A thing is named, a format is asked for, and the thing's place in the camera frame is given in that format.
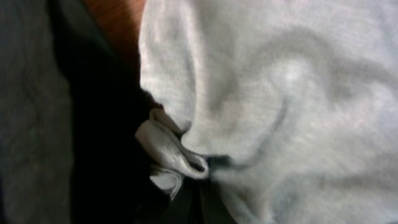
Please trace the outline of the black shorts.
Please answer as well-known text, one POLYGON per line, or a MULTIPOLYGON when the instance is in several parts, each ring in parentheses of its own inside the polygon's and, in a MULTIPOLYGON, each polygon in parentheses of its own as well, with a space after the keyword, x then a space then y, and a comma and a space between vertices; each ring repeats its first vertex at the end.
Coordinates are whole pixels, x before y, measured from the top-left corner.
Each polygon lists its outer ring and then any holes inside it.
POLYGON ((232 222, 207 183, 150 181, 136 75, 84 2, 1 2, 2 223, 232 222))

